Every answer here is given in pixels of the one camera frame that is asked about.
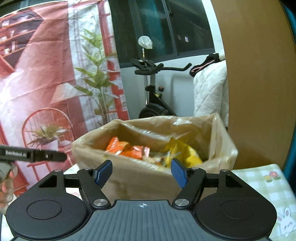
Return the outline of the person left hand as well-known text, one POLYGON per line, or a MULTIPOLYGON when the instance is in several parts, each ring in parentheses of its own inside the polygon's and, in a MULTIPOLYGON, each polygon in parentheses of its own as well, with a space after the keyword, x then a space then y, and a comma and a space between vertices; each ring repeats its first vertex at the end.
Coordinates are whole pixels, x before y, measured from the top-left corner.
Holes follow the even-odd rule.
POLYGON ((6 214, 9 203, 14 198, 13 180, 18 174, 16 165, 1 162, 1 214, 6 214))

